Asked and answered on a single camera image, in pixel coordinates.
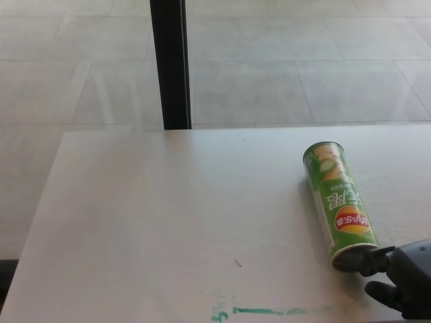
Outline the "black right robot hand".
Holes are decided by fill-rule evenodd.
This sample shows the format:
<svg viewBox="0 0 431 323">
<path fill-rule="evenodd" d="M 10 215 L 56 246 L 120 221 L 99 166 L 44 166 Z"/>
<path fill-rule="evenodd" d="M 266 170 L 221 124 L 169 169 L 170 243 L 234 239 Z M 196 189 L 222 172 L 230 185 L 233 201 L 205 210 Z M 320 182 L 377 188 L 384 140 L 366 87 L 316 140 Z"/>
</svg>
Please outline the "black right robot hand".
<svg viewBox="0 0 431 323">
<path fill-rule="evenodd" d="M 359 273 L 385 273 L 391 285 L 366 284 L 365 292 L 377 302 L 401 313 L 406 320 L 430 319 L 430 240 L 403 246 L 372 248 L 364 253 Z"/>
</svg>

